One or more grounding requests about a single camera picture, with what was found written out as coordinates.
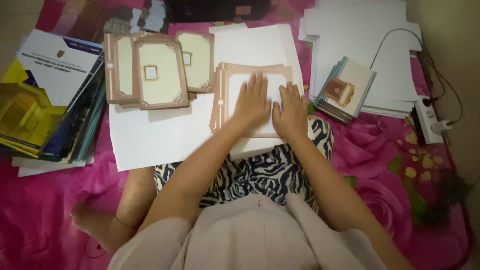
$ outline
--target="hand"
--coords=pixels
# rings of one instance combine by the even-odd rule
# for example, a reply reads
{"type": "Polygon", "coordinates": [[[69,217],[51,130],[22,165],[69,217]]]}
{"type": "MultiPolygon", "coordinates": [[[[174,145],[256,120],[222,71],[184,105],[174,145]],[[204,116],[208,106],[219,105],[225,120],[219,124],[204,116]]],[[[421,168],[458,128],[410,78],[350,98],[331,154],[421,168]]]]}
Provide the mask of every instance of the hand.
{"type": "Polygon", "coordinates": [[[289,144],[308,138],[307,104],[305,96],[300,97],[297,85],[287,84],[287,88],[280,86],[282,97],[282,111],[278,102],[273,103],[273,127],[280,138],[286,139],[289,144]]]}
{"type": "Polygon", "coordinates": [[[267,99],[267,87],[267,78],[262,73],[252,74],[248,84],[245,83],[240,90],[230,121],[248,132],[267,122],[272,111],[272,101],[267,99]]]}

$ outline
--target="black cable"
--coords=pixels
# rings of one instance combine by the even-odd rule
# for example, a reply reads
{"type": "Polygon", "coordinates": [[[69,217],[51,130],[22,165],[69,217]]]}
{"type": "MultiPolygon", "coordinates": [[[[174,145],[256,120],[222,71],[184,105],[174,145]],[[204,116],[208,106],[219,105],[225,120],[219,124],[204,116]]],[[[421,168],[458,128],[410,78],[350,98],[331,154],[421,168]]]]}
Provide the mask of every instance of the black cable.
{"type": "Polygon", "coordinates": [[[407,31],[409,33],[411,33],[412,35],[414,35],[416,38],[417,38],[417,41],[420,43],[420,46],[422,47],[422,50],[425,52],[425,59],[427,61],[427,63],[433,68],[433,70],[435,71],[435,75],[437,77],[437,80],[440,82],[441,86],[442,86],[442,93],[441,95],[439,95],[438,97],[435,97],[435,98],[432,98],[431,99],[431,103],[433,102],[436,102],[438,101],[441,97],[443,97],[445,95],[445,85],[442,81],[442,79],[447,83],[447,85],[452,89],[453,93],[455,94],[457,100],[458,100],[458,103],[460,105],[460,116],[457,120],[455,121],[451,121],[449,123],[447,123],[448,126],[451,126],[453,124],[455,124],[456,122],[460,121],[460,119],[462,119],[463,117],[463,104],[462,104],[462,100],[460,99],[460,96],[458,95],[458,93],[455,91],[455,89],[453,88],[453,86],[450,84],[450,82],[445,79],[445,77],[437,70],[436,66],[435,66],[435,61],[433,61],[433,58],[432,56],[430,55],[430,52],[428,51],[427,49],[427,46],[422,43],[422,41],[420,40],[419,36],[417,34],[415,34],[413,31],[411,30],[408,30],[408,29],[404,29],[404,28],[396,28],[396,29],[393,29],[393,30],[390,30],[390,32],[388,32],[385,37],[383,38],[382,42],[380,43],[380,46],[378,47],[378,50],[377,50],[377,53],[375,54],[375,57],[373,58],[373,61],[372,61],[372,65],[370,66],[370,69],[372,69],[373,67],[373,64],[375,63],[375,60],[377,59],[377,56],[378,56],[378,53],[380,52],[380,48],[382,47],[385,39],[387,38],[387,36],[394,32],[394,31],[407,31]]]}

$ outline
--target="zebra print pants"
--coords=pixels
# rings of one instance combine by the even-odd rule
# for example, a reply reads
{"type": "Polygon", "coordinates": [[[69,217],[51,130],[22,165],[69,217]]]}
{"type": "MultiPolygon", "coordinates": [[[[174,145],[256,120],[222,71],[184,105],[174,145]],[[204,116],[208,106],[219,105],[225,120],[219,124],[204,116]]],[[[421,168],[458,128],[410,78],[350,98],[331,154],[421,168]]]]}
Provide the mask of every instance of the zebra print pants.
{"type": "MultiPolygon", "coordinates": [[[[315,145],[330,160],[334,142],[330,125],[319,119],[310,120],[310,124],[315,134],[315,145]]],[[[157,191],[165,185],[180,163],[155,167],[157,191]]],[[[229,155],[201,200],[200,208],[230,202],[250,193],[263,194],[280,205],[285,205],[287,193],[300,194],[318,212],[318,203],[303,168],[287,144],[276,146],[271,152],[248,160],[231,160],[229,155]]]]}

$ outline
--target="beige top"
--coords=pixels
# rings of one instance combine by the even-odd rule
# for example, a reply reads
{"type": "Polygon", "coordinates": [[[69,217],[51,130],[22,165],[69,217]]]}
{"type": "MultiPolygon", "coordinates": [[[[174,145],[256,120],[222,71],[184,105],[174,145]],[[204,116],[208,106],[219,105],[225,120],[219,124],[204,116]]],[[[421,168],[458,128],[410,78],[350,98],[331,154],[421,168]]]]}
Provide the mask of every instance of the beige top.
{"type": "Polygon", "coordinates": [[[109,270],[385,270],[359,230],[331,230],[302,198],[281,207],[251,194],[206,208],[193,229],[180,218],[158,221],[135,236],[109,270]]]}

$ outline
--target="white power outlet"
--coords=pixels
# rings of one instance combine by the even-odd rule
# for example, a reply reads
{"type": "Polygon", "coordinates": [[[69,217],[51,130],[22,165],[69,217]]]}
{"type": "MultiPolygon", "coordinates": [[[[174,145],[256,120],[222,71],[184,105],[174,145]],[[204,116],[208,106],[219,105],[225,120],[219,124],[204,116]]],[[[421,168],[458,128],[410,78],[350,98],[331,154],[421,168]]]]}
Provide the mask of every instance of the white power outlet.
{"type": "Polygon", "coordinates": [[[437,115],[433,110],[433,106],[427,107],[423,104],[424,99],[430,98],[427,96],[419,96],[419,100],[415,101],[415,109],[417,110],[425,142],[426,144],[443,143],[443,137],[434,133],[432,130],[432,124],[438,122],[437,115]]]}

